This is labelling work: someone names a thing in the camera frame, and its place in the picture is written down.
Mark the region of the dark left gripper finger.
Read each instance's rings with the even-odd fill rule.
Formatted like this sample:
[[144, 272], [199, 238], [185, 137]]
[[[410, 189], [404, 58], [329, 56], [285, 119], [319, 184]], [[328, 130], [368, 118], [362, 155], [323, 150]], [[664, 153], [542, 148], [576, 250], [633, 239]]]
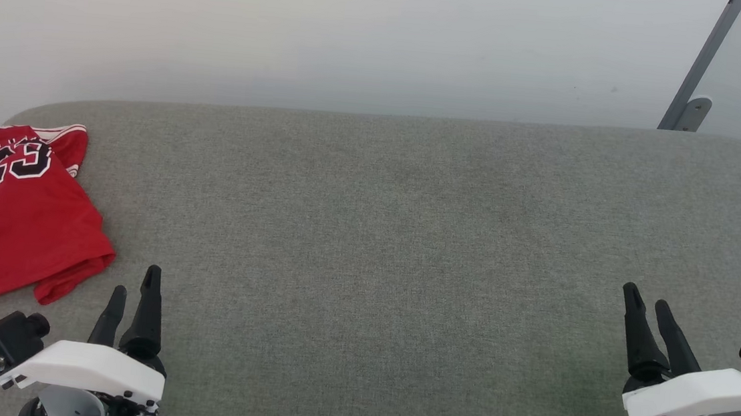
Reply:
[[119, 323], [123, 319], [127, 297], [125, 286], [115, 287], [109, 301], [89, 334], [89, 345], [113, 347]]
[[160, 266], [148, 267], [140, 284], [140, 300], [130, 327], [121, 336], [119, 349], [134, 357], [157, 357], [162, 344]]

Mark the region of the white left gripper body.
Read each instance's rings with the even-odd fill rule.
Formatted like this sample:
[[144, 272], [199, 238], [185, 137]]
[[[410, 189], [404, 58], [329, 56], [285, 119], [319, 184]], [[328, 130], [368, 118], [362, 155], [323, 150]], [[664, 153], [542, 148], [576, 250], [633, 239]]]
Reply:
[[18, 416], [163, 416], [166, 379], [104, 345], [62, 340], [0, 376], [2, 388], [42, 390]]

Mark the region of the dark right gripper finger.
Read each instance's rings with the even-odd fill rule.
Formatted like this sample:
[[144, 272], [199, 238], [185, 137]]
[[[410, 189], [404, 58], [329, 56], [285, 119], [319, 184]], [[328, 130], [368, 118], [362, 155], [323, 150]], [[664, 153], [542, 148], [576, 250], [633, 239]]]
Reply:
[[695, 354], [690, 348], [687, 338], [676, 322], [672, 310], [666, 300], [657, 300], [654, 304], [658, 331], [667, 347], [670, 375], [672, 377], [687, 375], [688, 373], [702, 372]]
[[638, 288], [633, 282], [623, 285], [627, 371], [633, 381], [660, 383], [669, 369], [669, 361], [657, 347]]

